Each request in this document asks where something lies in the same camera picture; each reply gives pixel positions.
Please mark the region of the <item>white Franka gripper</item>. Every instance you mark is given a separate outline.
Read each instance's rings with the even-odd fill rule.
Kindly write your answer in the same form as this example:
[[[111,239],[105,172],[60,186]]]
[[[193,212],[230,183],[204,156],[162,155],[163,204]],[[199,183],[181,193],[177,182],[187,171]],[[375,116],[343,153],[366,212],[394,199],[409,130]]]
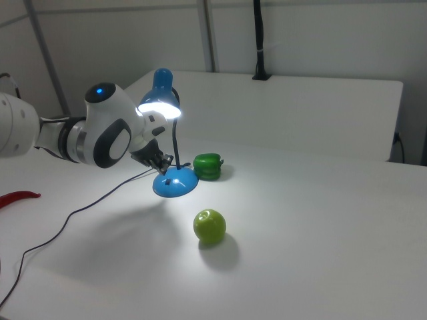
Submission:
[[[151,157],[158,152],[156,137],[166,129],[166,118],[157,111],[135,111],[132,127],[132,155],[134,157]],[[163,154],[161,157],[149,159],[148,165],[160,175],[166,174],[166,167],[173,162],[173,155]]]

